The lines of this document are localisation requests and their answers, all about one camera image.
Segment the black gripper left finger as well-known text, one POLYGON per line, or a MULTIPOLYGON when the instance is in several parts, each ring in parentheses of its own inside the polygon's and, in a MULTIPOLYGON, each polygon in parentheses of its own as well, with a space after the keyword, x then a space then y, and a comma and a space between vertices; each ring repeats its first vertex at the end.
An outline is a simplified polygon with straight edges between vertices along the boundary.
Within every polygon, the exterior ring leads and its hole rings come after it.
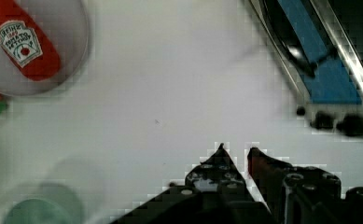
POLYGON ((186 175, 185 185, 200 192, 230 194, 233 200, 251 200, 244 177, 237 170, 224 143, 206 161, 202 161, 186 175))

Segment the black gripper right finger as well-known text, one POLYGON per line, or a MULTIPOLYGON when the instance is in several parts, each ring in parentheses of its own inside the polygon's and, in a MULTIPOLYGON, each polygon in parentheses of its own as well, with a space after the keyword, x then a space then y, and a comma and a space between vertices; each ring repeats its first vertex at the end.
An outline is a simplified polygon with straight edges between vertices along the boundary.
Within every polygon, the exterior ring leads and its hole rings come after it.
POLYGON ((248 173, 279 224, 341 224, 341 180, 314 166, 294 166, 252 147, 248 173))

